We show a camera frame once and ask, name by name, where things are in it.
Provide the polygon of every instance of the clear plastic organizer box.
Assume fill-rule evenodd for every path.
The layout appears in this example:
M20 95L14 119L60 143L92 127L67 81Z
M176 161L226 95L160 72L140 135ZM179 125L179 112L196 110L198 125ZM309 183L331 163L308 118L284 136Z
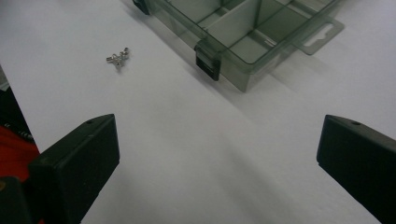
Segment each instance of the clear plastic organizer box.
M194 49L210 77L222 74L240 91L260 70L270 71L296 49L314 54L344 28L333 19L344 0L133 1ZM325 26L331 27L325 37L307 46Z

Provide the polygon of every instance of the black plastic clamp jaw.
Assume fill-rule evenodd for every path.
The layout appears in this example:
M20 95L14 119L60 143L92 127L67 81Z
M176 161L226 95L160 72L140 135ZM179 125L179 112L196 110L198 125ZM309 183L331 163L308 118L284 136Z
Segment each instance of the black plastic clamp jaw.
M145 0L133 0L134 5L137 6L143 13L149 15L149 8L146 5Z
M326 116L317 160L381 223L396 223L396 141L351 119Z
M202 40L194 48L195 63L213 80L219 81L221 58L219 53Z
M120 162L114 115L90 119L29 165L0 177L0 223L79 224Z

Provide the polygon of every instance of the white table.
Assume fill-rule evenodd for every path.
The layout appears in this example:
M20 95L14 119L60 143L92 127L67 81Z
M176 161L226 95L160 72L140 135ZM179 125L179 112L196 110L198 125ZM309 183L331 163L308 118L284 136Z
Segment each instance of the white table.
M41 151L116 115L120 165L83 223L378 223L316 153L326 114L396 138L395 1L348 0L343 33L247 93L131 4L0 3L0 64Z

